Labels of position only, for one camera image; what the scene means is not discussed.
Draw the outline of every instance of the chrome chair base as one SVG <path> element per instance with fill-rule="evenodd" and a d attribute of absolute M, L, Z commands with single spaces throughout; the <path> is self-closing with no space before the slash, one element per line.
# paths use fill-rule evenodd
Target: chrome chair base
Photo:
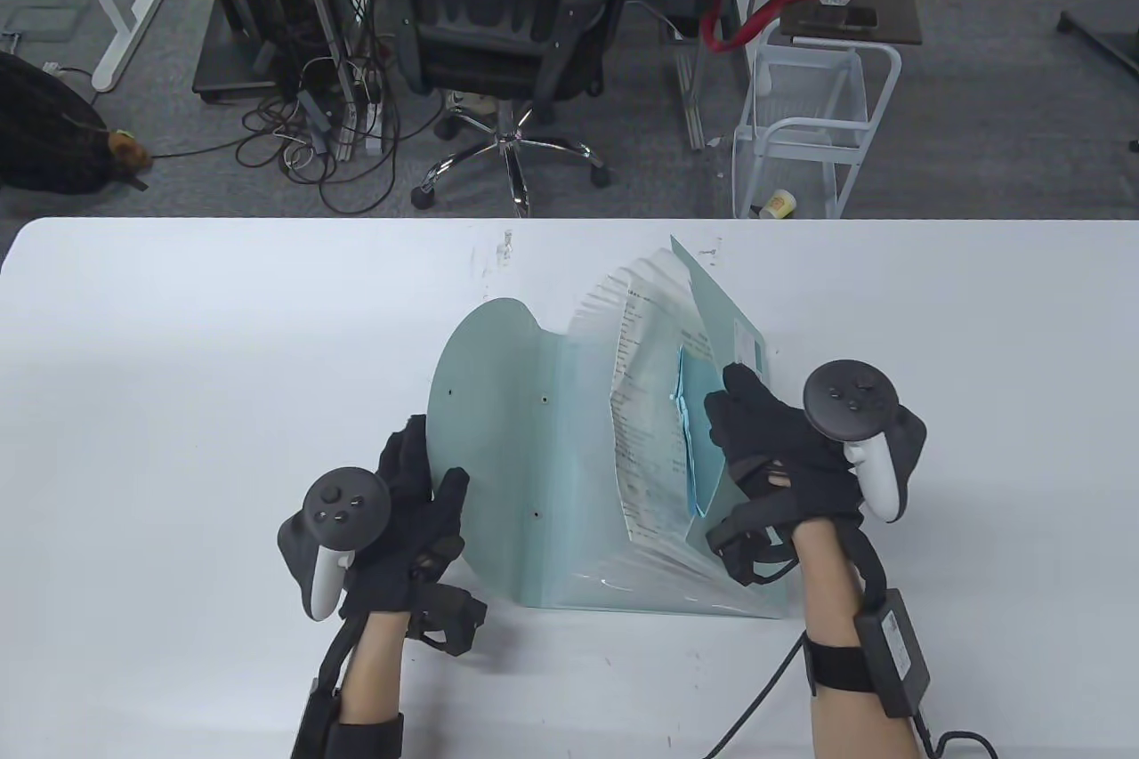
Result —
<path fill-rule="evenodd" d="M 514 104 L 510 104 L 509 100 L 499 101 L 497 125 L 492 128 L 485 124 L 481 116 L 465 112 L 462 107 L 449 108 L 446 116 L 442 117 L 439 124 L 435 125 L 435 136 L 439 136 L 443 140 L 451 140 L 451 138 L 458 136 L 462 122 L 466 122 L 472 128 L 482 130 L 487 138 L 480 141 L 480 144 L 472 145 L 470 148 L 464 148 L 459 153 L 451 154 L 451 156 L 433 165 L 421 185 L 411 190 L 411 205 L 416 210 L 427 210 L 435 203 L 435 185 L 441 177 L 451 172 L 456 166 L 465 164 L 467 161 L 473 161 L 476 156 L 481 156 L 481 154 L 491 153 L 491 150 L 497 149 L 502 157 L 506 172 L 509 177 L 510 194 L 514 197 L 515 211 L 521 218 L 528 218 L 530 189 L 526 186 L 526 177 L 522 172 L 522 164 L 518 161 L 518 149 L 527 148 L 527 146 L 528 148 L 562 150 L 562 153 L 580 156 L 582 161 L 589 162 L 591 166 L 590 181 L 593 182 L 593 186 L 609 186 L 612 178 L 609 177 L 608 166 L 585 144 L 565 140 L 565 138 L 558 136 L 525 136 L 523 129 L 532 116 L 533 108 L 526 107 L 523 109 L 522 117 L 516 120 Z"/>

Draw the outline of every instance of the hand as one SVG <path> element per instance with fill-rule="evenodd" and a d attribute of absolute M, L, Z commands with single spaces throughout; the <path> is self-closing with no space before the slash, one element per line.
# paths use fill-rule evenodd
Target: hand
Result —
<path fill-rule="evenodd" d="M 412 610 L 415 582 L 437 581 L 462 552 L 459 521 L 469 478 L 462 468 L 450 470 L 432 498 L 425 415 L 413 415 L 387 440 L 377 475 L 391 492 L 392 517 L 344 578 L 345 619 Z"/>
<path fill-rule="evenodd" d="M 723 384 L 704 400 L 710 435 L 748 498 L 767 499 L 767 515 L 792 529 L 808 519 L 859 515 L 862 493 L 841 442 L 777 400 L 744 365 L 728 365 Z"/>

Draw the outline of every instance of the light blue plastic folder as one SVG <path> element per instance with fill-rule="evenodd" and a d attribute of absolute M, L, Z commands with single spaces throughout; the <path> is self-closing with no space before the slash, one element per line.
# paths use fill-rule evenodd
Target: light blue plastic folder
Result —
<path fill-rule="evenodd" d="M 671 251 L 687 270 L 712 360 L 670 343 L 667 329 L 659 343 L 641 343 L 639 368 L 667 374 L 662 405 L 652 407 L 661 435 L 687 425 L 673 460 L 687 482 L 662 490 L 674 512 L 661 516 L 659 547 L 631 539 L 618 490 L 616 455 L 626 451 L 615 442 L 611 395 L 626 299 L 620 276 L 599 286 L 565 335 L 498 299 L 468 315 L 444 348 L 427 408 L 433 476 L 437 483 L 452 466 L 470 474 L 464 557 L 497 596 L 533 607 L 785 614 L 782 583 L 740 587 L 705 541 L 744 496 L 708 439 L 704 397 L 722 387 L 732 361 L 767 379 L 763 337 L 675 239 Z M 648 433 L 644 441 L 654 442 Z"/>

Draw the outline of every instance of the white table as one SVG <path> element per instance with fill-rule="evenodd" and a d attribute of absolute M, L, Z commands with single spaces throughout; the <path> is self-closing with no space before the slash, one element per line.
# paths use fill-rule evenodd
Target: white table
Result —
<path fill-rule="evenodd" d="M 335 626 L 278 523 L 424 408 L 470 309 L 565 327 L 671 234 L 778 393 L 863 358 L 927 422 L 908 515 L 870 534 L 932 725 L 1137 756 L 1139 226 L 191 219 L 36 221 L 0 272 L 0 756 L 285 759 Z M 495 603 L 478 652 L 409 650 L 405 756 L 702 756 L 800 628 Z M 796 666 L 728 756 L 808 744 Z"/>

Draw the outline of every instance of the floor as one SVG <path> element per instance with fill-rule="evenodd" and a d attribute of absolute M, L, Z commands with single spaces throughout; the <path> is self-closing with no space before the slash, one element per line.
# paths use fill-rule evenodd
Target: floor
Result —
<path fill-rule="evenodd" d="M 1134 218 L 1139 213 L 1139 83 L 1055 24 L 1081 0 L 919 0 L 926 43 L 904 51 L 904 71 L 859 180 L 851 218 Z M 110 36 L 92 0 L 0 0 L 0 18 L 28 2 L 90 6 L 69 43 L 28 43 L 32 63 L 93 67 Z M 154 153 L 207 148 L 243 136 L 239 107 L 206 107 L 190 91 L 212 0 L 166 0 L 120 87 L 98 99 L 113 128 Z M 1136 10 L 1139 26 L 1139 10 Z M 672 71 L 672 47 L 644 10 L 626 10 L 606 64 L 607 91 L 559 107 L 557 132 L 600 149 L 614 171 L 608 189 L 588 170 L 550 157 L 525 161 L 539 218 L 723 218 L 730 209 L 730 146 L 688 149 Z M 716 59 L 703 104 L 708 138 L 736 124 L 743 99 L 738 60 Z M 877 79 L 880 68 L 871 68 Z M 73 76 L 75 88 L 85 82 Z M 400 97 L 405 126 L 434 112 L 434 97 Z M 439 205 L 415 211 L 408 193 L 440 156 L 460 145 L 426 132 L 403 144 L 394 193 L 372 215 L 511 215 L 505 174 L 487 157 L 441 181 Z M 257 149 L 249 148 L 248 156 Z M 359 156 L 342 174 L 366 169 Z M 361 205 L 391 172 L 329 189 Z M 276 169 L 241 169 L 230 150 L 162 161 L 138 193 L 44 197 L 0 190 L 0 258 L 25 222 L 43 215 L 327 215 L 314 189 Z"/>

